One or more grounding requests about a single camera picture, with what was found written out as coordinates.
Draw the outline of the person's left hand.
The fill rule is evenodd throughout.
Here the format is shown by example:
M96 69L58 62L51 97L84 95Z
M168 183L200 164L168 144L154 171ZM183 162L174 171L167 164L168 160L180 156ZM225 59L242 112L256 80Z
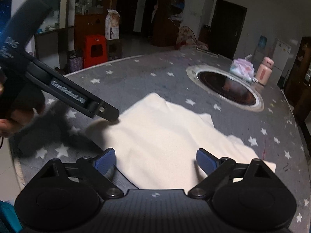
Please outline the person's left hand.
M2 137L9 137L20 131L31 122L34 117L34 110L14 110L8 119L0 120L0 130Z

